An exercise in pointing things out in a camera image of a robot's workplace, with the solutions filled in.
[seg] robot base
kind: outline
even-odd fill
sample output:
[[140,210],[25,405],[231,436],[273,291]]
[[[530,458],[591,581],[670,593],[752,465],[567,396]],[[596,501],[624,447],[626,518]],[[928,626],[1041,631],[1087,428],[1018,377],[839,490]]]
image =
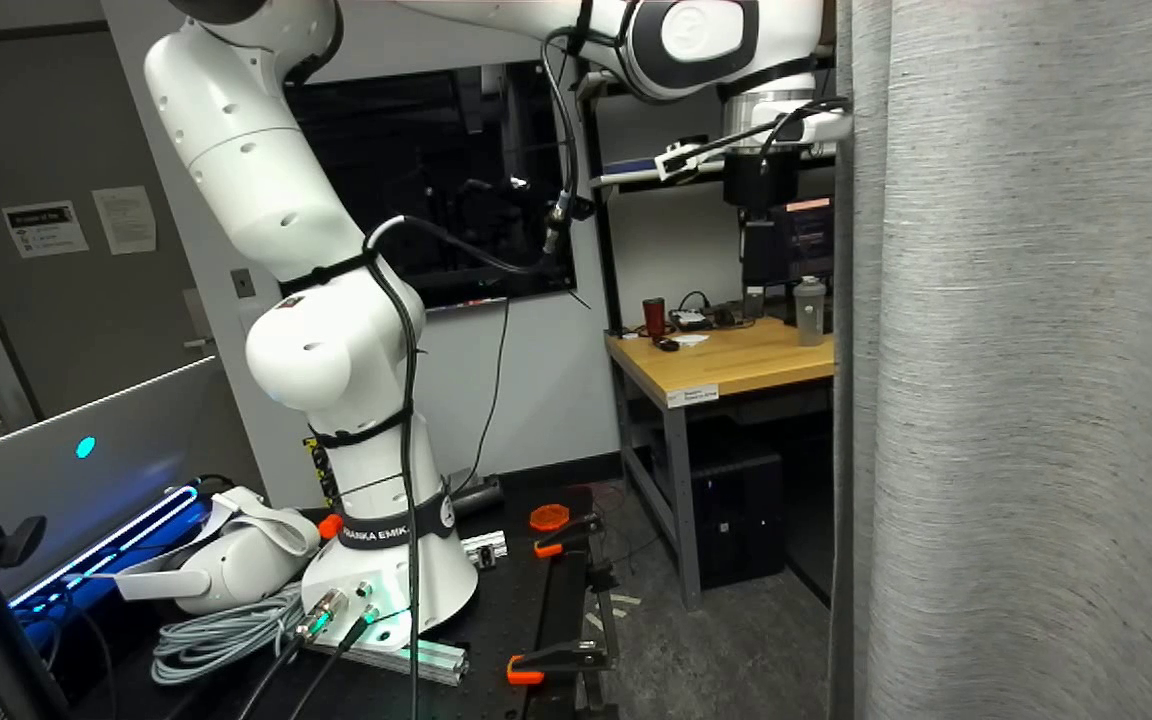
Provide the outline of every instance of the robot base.
[[[450,619],[471,593],[479,571],[462,555],[456,531],[424,536],[421,553],[421,631]],[[313,610],[331,595],[328,626],[314,631],[314,642],[334,647],[357,619],[369,619],[369,631],[357,638],[369,651],[403,651],[413,642],[409,610],[409,544],[357,553],[331,541],[298,581],[298,606]]]

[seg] white wall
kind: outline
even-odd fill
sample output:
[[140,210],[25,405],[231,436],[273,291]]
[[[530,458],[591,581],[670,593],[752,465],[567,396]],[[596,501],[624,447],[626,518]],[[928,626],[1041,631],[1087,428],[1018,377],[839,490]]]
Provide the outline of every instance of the white wall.
[[[152,41],[179,22],[179,14],[152,0],[105,0],[105,11],[121,44],[134,108],[144,117],[170,216],[179,237],[188,237],[188,258],[269,490],[277,502],[314,502],[314,478],[298,450],[304,416],[265,399],[243,368],[248,325],[269,303],[277,303],[277,288],[259,269],[253,269],[259,294],[231,298],[226,273],[248,269],[248,258],[226,248],[144,101],[140,60]],[[348,41],[321,80],[535,55],[535,41],[424,21],[390,8],[388,0],[343,0],[343,21]],[[614,447],[611,385],[603,360],[603,281],[591,226],[575,226],[570,245],[578,283],[575,294],[588,306],[570,294],[513,303],[502,390],[479,470],[561,465]],[[433,445],[445,470],[462,467],[471,457],[490,390],[494,333],[501,316],[479,313],[433,321],[421,338],[421,410],[433,420]]]
[[[641,161],[681,135],[721,135],[723,112],[712,92],[681,102],[641,102],[630,97],[596,101],[603,161]],[[826,196],[832,170],[803,170],[801,196]],[[651,193],[609,193],[621,321],[636,326],[645,298],[662,294],[670,306],[684,291],[708,298],[738,294],[738,223],[723,202],[723,184],[681,184]]]

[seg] floor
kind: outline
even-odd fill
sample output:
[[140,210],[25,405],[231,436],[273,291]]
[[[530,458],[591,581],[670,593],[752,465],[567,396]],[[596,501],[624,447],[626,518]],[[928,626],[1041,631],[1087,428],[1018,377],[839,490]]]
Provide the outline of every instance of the floor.
[[826,606],[792,577],[702,593],[684,606],[662,541],[624,484],[596,484],[601,547],[621,593],[621,659],[609,674],[624,720],[822,720]]

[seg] label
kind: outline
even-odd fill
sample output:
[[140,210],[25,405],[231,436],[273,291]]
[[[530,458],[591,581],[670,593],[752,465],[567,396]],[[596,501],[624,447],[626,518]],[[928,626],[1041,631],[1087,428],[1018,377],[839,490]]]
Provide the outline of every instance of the label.
[[3,223],[25,258],[88,251],[83,223],[66,199],[3,206]]
[[662,405],[666,406],[686,406],[686,405],[712,405],[721,396],[723,390],[715,385],[691,385],[691,386],[666,390]]

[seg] cup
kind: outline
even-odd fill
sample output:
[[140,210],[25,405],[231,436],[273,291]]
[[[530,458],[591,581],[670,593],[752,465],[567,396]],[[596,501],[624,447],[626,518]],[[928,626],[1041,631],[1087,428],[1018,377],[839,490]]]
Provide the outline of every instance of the cup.
[[645,326],[646,326],[651,345],[662,338],[662,294],[645,298]]

